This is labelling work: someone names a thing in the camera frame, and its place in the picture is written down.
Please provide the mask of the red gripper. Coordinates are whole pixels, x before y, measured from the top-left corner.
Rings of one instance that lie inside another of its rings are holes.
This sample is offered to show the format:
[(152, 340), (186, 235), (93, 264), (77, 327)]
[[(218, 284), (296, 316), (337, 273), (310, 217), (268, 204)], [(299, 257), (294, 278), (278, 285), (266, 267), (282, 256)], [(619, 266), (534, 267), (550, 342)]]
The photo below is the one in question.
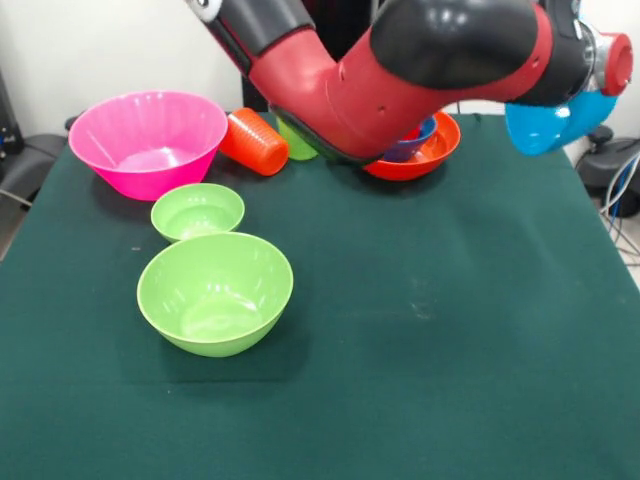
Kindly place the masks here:
[(597, 56), (597, 82), (606, 96), (619, 96), (630, 83), (633, 47), (623, 33), (604, 33)]

